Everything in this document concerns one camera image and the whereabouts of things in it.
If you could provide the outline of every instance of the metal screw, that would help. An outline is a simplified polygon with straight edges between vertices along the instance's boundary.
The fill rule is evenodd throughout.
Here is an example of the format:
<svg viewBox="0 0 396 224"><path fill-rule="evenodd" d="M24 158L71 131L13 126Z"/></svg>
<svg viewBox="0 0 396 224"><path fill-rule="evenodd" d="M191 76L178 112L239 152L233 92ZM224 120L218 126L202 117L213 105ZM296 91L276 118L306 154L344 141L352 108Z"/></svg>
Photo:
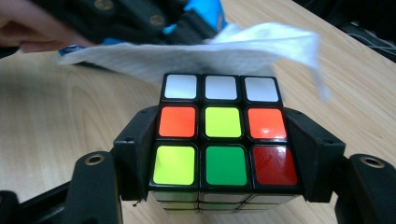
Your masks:
<svg viewBox="0 0 396 224"><path fill-rule="evenodd" d="M373 168L382 169L385 167L384 162L379 161L376 158L372 158L372 157L361 157L361 162Z"/></svg>
<svg viewBox="0 0 396 224"><path fill-rule="evenodd" d="M155 26L161 26L165 24L165 19L160 15L154 15L149 18L149 22Z"/></svg>
<svg viewBox="0 0 396 224"><path fill-rule="evenodd" d="M114 4L111 0L95 0L93 4L97 9L102 11L108 11L114 7Z"/></svg>
<svg viewBox="0 0 396 224"><path fill-rule="evenodd" d="M89 158L85 160L85 164L87 165L96 165L105 160L105 157L100 154L91 155Z"/></svg>

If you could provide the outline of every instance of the finger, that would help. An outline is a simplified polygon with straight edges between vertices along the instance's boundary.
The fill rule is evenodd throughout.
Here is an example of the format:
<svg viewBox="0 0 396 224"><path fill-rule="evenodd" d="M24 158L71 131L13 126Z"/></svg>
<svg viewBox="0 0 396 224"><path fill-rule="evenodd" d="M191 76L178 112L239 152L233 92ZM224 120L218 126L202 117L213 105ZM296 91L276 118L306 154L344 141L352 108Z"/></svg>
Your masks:
<svg viewBox="0 0 396 224"><path fill-rule="evenodd" d="M20 43L18 41L2 39L0 36L0 49L1 48L10 48L10 47L17 47Z"/></svg>
<svg viewBox="0 0 396 224"><path fill-rule="evenodd" d="M4 39L14 40L18 42L38 42L54 40L15 22L9 22L6 26L0 29L0 36L2 36Z"/></svg>
<svg viewBox="0 0 396 224"><path fill-rule="evenodd" d="M8 19L0 18L0 28L7 25L7 23L9 23Z"/></svg>
<svg viewBox="0 0 396 224"><path fill-rule="evenodd" d="M2 0L0 1L0 6L1 5L7 6L8 9L1 12L4 18L9 18L19 24L29 27L39 34L57 39L69 45L77 44L81 46L90 46L92 44L88 40L77 35L65 24L52 18L50 14L34 5L31 1Z"/></svg>
<svg viewBox="0 0 396 224"><path fill-rule="evenodd" d="M25 53L53 51L67 47L68 44L61 41L47 42L21 42L20 49Z"/></svg>

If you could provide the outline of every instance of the white tissue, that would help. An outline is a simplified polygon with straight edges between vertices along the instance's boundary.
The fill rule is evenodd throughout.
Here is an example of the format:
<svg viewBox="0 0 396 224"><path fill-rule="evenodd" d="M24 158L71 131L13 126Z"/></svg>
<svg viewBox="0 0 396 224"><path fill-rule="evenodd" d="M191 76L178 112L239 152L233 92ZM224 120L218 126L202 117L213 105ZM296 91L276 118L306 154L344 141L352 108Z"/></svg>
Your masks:
<svg viewBox="0 0 396 224"><path fill-rule="evenodd" d="M318 42L319 36L313 32L277 22L245 30L229 24L204 45L123 43L69 53L59 63L94 63L149 82L160 82L163 74L169 72L268 76L272 74L265 70L276 60L286 58L310 68L320 97L327 100L330 91L319 71Z"/></svg>

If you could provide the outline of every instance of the wooden table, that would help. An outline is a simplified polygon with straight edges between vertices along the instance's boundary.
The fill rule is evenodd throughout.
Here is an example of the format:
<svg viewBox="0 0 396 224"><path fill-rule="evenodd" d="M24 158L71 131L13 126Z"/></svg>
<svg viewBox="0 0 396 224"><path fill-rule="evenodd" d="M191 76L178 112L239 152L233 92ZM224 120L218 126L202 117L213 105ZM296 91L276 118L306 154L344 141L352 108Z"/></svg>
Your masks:
<svg viewBox="0 0 396 224"><path fill-rule="evenodd" d="M243 27L280 21L321 35L320 63L332 99L324 103L308 70L281 60L275 70L285 106L304 112L346 142L396 165L396 64L291 0L223 0L228 21ZM110 150L134 114L156 105L160 87L133 77L57 65L56 52L0 60L0 189L26 201L68 181L75 161ZM336 223L334 202L289 203L252 215L168 216L149 198L123 204L124 223Z"/></svg>

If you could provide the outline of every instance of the cube face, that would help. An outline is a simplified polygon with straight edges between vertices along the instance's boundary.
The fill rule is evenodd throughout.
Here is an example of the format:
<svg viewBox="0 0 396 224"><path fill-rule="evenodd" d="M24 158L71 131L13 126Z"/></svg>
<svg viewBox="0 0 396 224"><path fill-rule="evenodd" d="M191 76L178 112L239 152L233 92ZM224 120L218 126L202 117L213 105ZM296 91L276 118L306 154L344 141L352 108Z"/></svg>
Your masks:
<svg viewBox="0 0 396 224"><path fill-rule="evenodd" d="M251 107L247 110L247 120L254 141L286 142L286 128L279 109Z"/></svg>
<svg viewBox="0 0 396 224"><path fill-rule="evenodd" d="M245 186L248 182L245 160L241 147L208 147L206 182L210 185Z"/></svg>
<svg viewBox="0 0 396 224"><path fill-rule="evenodd" d="M236 76L205 76L204 99L210 102L239 102L239 79Z"/></svg>
<svg viewBox="0 0 396 224"><path fill-rule="evenodd" d="M278 103L279 92L271 77L246 77L245 94L248 102Z"/></svg>
<svg viewBox="0 0 396 224"><path fill-rule="evenodd" d="M159 136L189 138L196 135L196 108L167 105L161 109Z"/></svg>
<svg viewBox="0 0 396 224"><path fill-rule="evenodd" d="M163 96L166 99L195 99L197 97L197 76L170 74L164 80Z"/></svg>
<svg viewBox="0 0 396 224"><path fill-rule="evenodd" d="M261 185L296 186L297 174L291 152L286 147L254 147L257 181Z"/></svg>
<svg viewBox="0 0 396 224"><path fill-rule="evenodd" d="M238 108L207 107L205 109L205 135L208 138L241 137L241 116Z"/></svg>
<svg viewBox="0 0 396 224"><path fill-rule="evenodd" d="M274 77L167 74L150 192L169 214L256 212L301 194Z"/></svg>
<svg viewBox="0 0 396 224"><path fill-rule="evenodd" d="M154 183L188 186L194 181L194 172L195 149L193 147L158 147L154 166Z"/></svg>

